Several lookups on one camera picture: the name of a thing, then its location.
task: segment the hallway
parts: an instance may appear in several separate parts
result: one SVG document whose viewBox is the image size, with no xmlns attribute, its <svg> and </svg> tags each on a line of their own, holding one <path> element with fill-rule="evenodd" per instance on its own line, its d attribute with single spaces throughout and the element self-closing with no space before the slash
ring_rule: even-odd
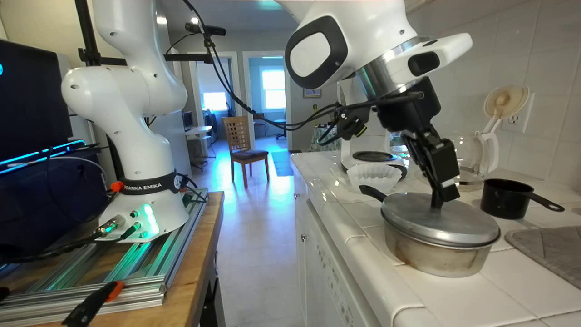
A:
<svg viewBox="0 0 581 327">
<path fill-rule="evenodd" d="M 257 148 L 286 152 L 286 141 L 262 139 Z M 250 190 L 244 190 L 237 164 L 237 184 L 226 142 L 211 146 L 204 170 L 195 181 L 210 191 L 224 191 L 224 224 L 219 244 L 228 327 L 302 327 L 300 282 L 297 273 L 295 179 L 277 177 L 271 159 L 271 182 L 264 164 L 255 164 Z"/>
</svg>

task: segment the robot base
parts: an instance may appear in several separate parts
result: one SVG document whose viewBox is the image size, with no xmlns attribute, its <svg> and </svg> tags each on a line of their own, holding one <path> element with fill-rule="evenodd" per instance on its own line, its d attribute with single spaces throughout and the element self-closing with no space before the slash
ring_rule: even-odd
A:
<svg viewBox="0 0 581 327">
<path fill-rule="evenodd" d="M 162 235 L 181 230 L 190 215 L 182 193 L 162 191 L 155 195 L 119 195 L 103 213 L 99 224 L 104 226 L 113 219 L 121 221 L 119 230 L 97 242 L 144 244 Z"/>
</svg>

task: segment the white countertop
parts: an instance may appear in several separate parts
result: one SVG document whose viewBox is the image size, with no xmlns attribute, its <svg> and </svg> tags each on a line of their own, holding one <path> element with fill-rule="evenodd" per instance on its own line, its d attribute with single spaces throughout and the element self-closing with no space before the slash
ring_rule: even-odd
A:
<svg viewBox="0 0 581 327">
<path fill-rule="evenodd" d="M 293 162 L 308 186 L 308 197 L 382 324 L 581 326 L 581 291 L 516 251 L 504 239 L 495 244 L 484 271 L 475 277 L 440 279 L 417 271 L 388 250 L 380 204 L 349 186 L 339 153 L 300 153 L 293 155 Z M 413 172 L 395 191 L 431 193 L 418 168 Z M 581 197 L 518 175 L 500 177 L 533 184 L 538 195 L 567 210 L 551 213 L 531 202 L 524 221 L 498 221 L 504 233 L 581 226 Z M 482 184 L 460 191 L 462 202 L 480 206 Z"/>
</svg>

